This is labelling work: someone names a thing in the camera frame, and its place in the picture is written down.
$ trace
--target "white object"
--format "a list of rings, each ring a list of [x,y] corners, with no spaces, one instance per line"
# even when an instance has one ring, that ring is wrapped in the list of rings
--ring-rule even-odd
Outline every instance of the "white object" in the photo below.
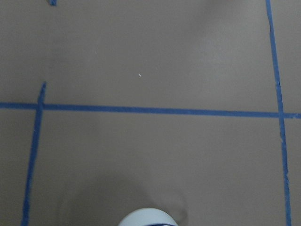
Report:
[[[178,226],[177,223],[164,211],[155,208],[143,208],[127,215],[118,226],[149,226],[156,224],[169,224]]]

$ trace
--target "horizontal blue line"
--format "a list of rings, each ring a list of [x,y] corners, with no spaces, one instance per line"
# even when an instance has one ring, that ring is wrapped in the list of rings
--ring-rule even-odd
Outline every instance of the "horizontal blue line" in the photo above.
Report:
[[[0,103],[0,109],[35,110],[37,104],[29,103]],[[96,106],[96,105],[55,105],[44,104],[44,110],[49,111],[82,111],[82,112],[115,112],[115,113],[150,113],[150,114],[184,114],[230,117],[278,118],[278,112],[245,112],[219,111],[182,108],[155,108],[155,107],[125,107],[125,106]],[[301,113],[284,113],[286,119],[301,119]]]

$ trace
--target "white round object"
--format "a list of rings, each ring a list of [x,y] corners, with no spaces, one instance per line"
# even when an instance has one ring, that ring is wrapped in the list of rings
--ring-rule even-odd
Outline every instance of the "white round object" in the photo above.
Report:
[[[118,226],[149,226],[169,224],[178,226],[167,213],[155,208],[143,208],[127,215]]]

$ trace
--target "gray surface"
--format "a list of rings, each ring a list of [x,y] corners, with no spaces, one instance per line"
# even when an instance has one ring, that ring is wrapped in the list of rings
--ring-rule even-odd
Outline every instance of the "gray surface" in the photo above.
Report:
[[[272,6],[285,110],[301,111],[300,4]],[[36,102],[47,81],[47,103],[277,111],[264,1],[4,0],[0,29],[1,102]],[[0,225],[21,219],[33,119],[0,110]],[[286,123],[299,225],[300,122]],[[146,206],[181,226],[285,225],[277,119],[45,112],[30,226]]]

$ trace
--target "floor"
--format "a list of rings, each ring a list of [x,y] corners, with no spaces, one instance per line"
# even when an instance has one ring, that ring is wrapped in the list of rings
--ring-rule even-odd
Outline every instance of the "floor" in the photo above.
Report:
[[[282,116],[264,0],[1,1],[0,225],[22,220],[39,106],[30,226],[301,225],[301,1],[271,6]]]

